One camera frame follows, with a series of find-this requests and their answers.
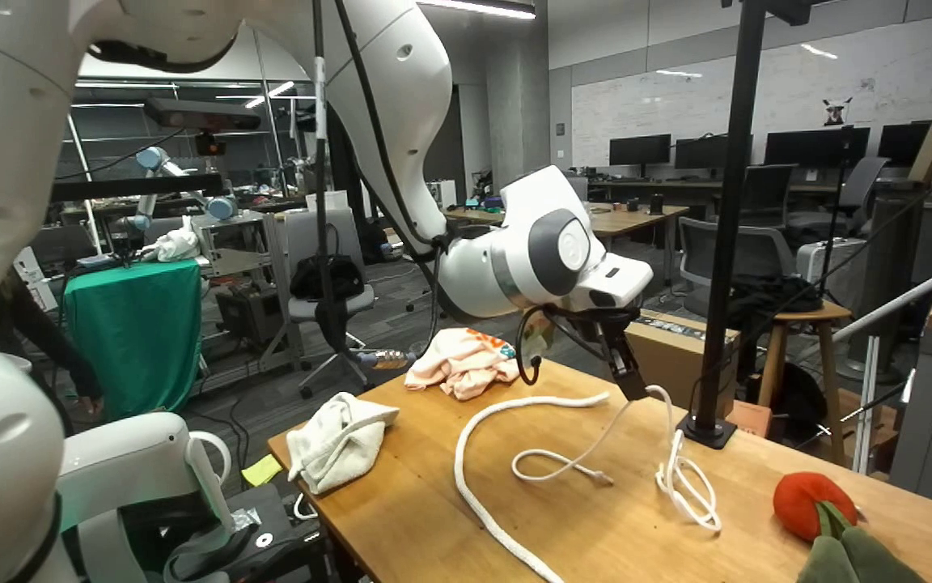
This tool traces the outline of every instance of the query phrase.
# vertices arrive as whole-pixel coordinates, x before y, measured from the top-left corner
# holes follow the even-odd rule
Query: fluorescent light
[[[686,79],[686,80],[703,79],[703,70],[684,70],[684,69],[656,69],[656,75],[661,79]]]
[[[296,80],[274,84],[268,94],[257,94],[257,96],[251,96],[243,106],[246,106],[246,110],[257,110],[257,106],[264,106],[267,99],[274,99],[280,94],[285,94],[285,91],[293,91],[293,87],[296,87]]]
[[[418,4],[485,13],[503,21],[534,21],[531,4],[488,4],[488,0],[418,0]]]
[[[820,56],[820,57],[828,57],[828,60],[836,60],[837,56],[836,51],[822,51],[820,45],[813,45],[813,42],[803,42],[801,48],[806,48],[806,51],[813,51],[813,56]]]

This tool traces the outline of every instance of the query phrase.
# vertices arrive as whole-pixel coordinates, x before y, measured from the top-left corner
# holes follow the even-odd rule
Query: white rope
[[[663,399],[663,412],[666,412],[666,432],[670,432],[670,447],[666,447],[666,460],[656,468],[656,485],[661,493],[670,496],[670,501],[692,517],[700,529],[705,532],[722,532],[722,517],[718,517],[718,496],[715,485],[709,483],[709,475],[692,464],[684,460],[684,432],[674,428],[674,404],[670,395],[661,385],[647,385],[651,395]],[[473,514],[483,523],[483,529],[512,553],[519,558],[526,566],[531,566],[540,580],[559,583],[564,578],[546,566],[538,553],[531,553],[520,542],[514,542],[499,523],[496,514],[473,496],[471,483],[465,483],[465,447],[473,432],[503,412],[514,412],[514,409],[594,409],[610,401],[606,393],[589,395],[589,399],[558,399],[558,395],[531,395],[531,399],[514,399],[514,401],[496,401],[488,409],[483,409],[480,414],[471,419],[471,424],[460,432],[458,439],[458,457],[453,457],[453,480],[460,496],[465,500],[465,506],[473,509]],[[626,409],[617,409],[617,414],[613,419],[613,424],[594,439],[594,447],[587,447],[580,457],[564,457],[558,449],[546,447],[528,447],[520,452],[514,452],[512,460],[512,474],[526,483],[549,483],[564,474],[583,474],[594,483],[606,483],[613,485],[614,480],[601,469],[587,468],[583,460],[600,449],[606,445],[606,436],[617,428],[617,422],[626,419],[626,412],[631,409],[631,401]],[[520,464],[528,457],[546,457],[555,464],[559,464],[549,474],[526,474]]]

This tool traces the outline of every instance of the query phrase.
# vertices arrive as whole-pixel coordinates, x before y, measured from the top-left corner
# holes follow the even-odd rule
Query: red object
[[[850,525],[862,517],[856,500],[822,474],[786,474],[777,483],[777,523],[806,544],[813,544],[822,532],[816,501],[832,501]]]

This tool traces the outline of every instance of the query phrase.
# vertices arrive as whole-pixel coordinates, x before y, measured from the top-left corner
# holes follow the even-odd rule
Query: box
[[[703,375],[705,321],[645,311],[637,321],[628,323],[626,334],[640,375],[653,385],[663,385],[674,404],[692,409]],[[738,329],[724,329],[722,385],[735,385],[735,366],[738,366]],[[718,399],[718,414],[724,419],[731,412],[731,388],[722,395],[727,395]]]

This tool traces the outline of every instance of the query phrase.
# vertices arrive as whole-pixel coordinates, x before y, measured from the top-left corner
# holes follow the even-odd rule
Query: white robot
[[[587,207],[558,168],[504,189],[503,229],[450,241],[421,171],[453,87],[437,32],[414,0],[321,8],[323,60],[336,70],[328,99],[351,131],[363,177],[447,299],[465,314],[496,319],[528,304],[600,314],[640,296],[651,268],[594,235]],[[41,222],[86,51],[197,70],[230,48],[243,23],[301,65],[314,60],[310,0],[0,0],[0,276]],[[216,512],[219,525],[200,544],[219,547],[233,525],[182,419],[142,414],[66,439],[46,395],[0,357],[0,580],[76,580],[57,532],[79,523],[105,525],[100,547],[88,553],[109,569],[126,553],[117,509],[189,493]]]

